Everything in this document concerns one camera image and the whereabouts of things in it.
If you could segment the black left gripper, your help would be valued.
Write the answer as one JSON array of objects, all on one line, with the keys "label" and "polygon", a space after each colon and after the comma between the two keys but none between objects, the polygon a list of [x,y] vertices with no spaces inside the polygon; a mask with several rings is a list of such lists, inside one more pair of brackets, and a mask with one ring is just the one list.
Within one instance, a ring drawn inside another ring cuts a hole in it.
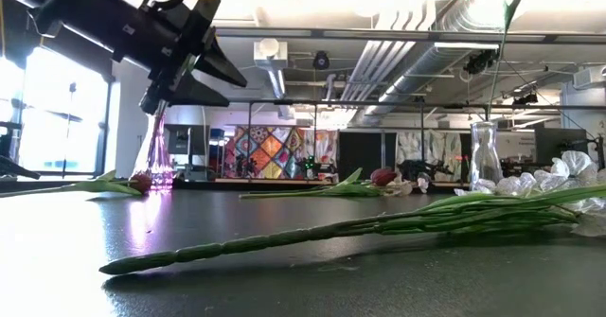
[{"label": "black left gripper", "polygon": [[220,0],[198,0],[193,9],[175,12],[139,9],[139,18],[122,27],[112,60],[127,60],[148,71],[151,81],[139,102],[146,114],[169,106],[228,107],[230,101],[193,77],[198,70],[239,87],[247,79],[225,56],[211,21]]}]

